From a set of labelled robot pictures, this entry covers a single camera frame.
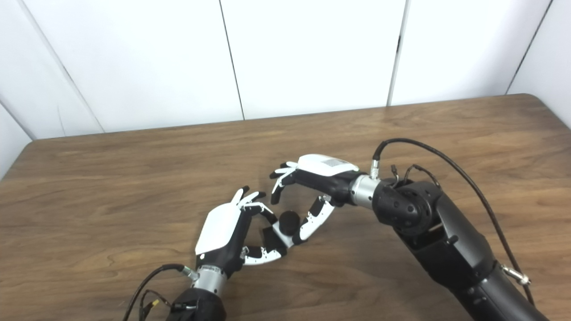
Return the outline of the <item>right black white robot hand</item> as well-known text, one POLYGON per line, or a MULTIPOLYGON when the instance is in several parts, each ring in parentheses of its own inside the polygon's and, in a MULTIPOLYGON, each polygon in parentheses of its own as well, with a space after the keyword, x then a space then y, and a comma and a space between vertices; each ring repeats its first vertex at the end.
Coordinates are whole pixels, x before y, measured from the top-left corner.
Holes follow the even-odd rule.
POLYGON ((300 245, 330 217, 337 207, 354 205, 351 186, 365 173, 353 163, 321 154, 301 156, 297 162, 285 162, 269 177, 275 179, 271 192, 271 204, 280 201, 283 189, 288 185, 302 185, 319 191, 307 216, 302 220, 298 215, 284 213, 273 231, 286 248, 300 245))

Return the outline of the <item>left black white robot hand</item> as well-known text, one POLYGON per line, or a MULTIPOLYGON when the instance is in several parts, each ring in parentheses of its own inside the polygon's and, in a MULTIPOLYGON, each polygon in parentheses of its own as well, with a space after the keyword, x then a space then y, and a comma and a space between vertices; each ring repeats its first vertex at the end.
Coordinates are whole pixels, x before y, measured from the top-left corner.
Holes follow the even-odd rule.
POLYGON ((287 255, 287 248, 247 246, 247 237, 252 218, 261 215, 270 223, 276 223, 276 215, 259 199, 266 196, 256 191, 247 194, 248 185, 238 189, 232 199, 212 209, 202 227, 194 248, 196 268, 220 269, 226 278, 231 278, 243 266, 273 262, 287 255))

